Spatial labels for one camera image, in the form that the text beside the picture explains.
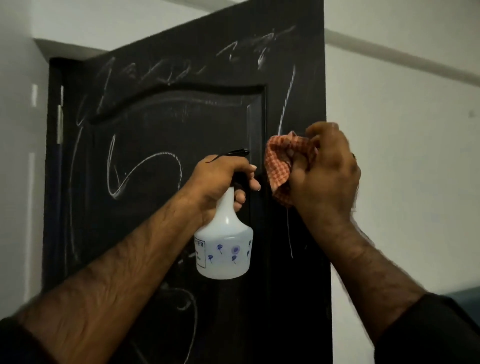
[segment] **black shirt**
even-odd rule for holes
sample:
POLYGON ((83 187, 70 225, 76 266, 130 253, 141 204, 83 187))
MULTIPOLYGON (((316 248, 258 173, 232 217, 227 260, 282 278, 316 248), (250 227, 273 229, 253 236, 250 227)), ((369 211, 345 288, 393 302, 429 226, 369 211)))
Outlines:
MULTIPOLYGON (((6 318, 0 321, 0 363, 55 361, 33 335, 6 318)), ((383 333, 375 363, 480 363, 480 328, 452 299, 427 294, 383 333)))

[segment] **forearm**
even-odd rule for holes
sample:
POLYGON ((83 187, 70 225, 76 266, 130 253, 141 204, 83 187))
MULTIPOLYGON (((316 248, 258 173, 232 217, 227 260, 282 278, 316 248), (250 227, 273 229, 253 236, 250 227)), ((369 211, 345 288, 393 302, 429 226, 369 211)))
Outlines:
POLYGON ((59 363, 105 363, 200 225, 201 216, 180 191, 18 320, 59 363))
POLYGON ((328 232, 319 228, 311 231, 339 273, 374 344, 426 293, 364 239, 353 224, 328 232))

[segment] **black door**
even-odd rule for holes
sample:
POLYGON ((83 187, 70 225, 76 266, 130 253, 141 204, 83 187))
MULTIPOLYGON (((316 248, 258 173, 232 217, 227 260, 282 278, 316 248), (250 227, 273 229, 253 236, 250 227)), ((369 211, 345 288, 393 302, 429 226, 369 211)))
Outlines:
POLYGON ((251 0, 86 62, 52 61, 45 290, 160 208, 208 154, 250 149, 263 185, 239 215, 254 230, 249 272, 201 276, 190 242, 113 362, 332 361, 330 264, 263 169, 270 136, 325 119, 323 15, 321 0, 251 0))

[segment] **cleaning rag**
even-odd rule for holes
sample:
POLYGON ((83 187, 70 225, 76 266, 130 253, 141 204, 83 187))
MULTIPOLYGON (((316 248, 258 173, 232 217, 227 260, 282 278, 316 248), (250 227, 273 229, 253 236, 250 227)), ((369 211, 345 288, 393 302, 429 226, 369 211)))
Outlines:
POLYGON ((309 138, 297 136, 294 132, 288 135, 272 136, 266 146, 265 169, 272 188, 273 197, 283 206, 293 205, 290 197, 288 178, 292 169, 292 158, 288 151, 302 153, 308 163, 312 164, 317 155, 317 149, 309 138))

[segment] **translucent plastic bottle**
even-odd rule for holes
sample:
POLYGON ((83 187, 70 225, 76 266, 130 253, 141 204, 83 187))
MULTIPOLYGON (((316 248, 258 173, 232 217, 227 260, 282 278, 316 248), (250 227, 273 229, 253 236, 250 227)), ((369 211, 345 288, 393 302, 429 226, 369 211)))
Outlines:
POLYGON ((237 217, 233 195, 230 187, 217 202, 213 220, 195 233, 197 269, 208 278, 236 278, 250 267, 253 230, 237 217))

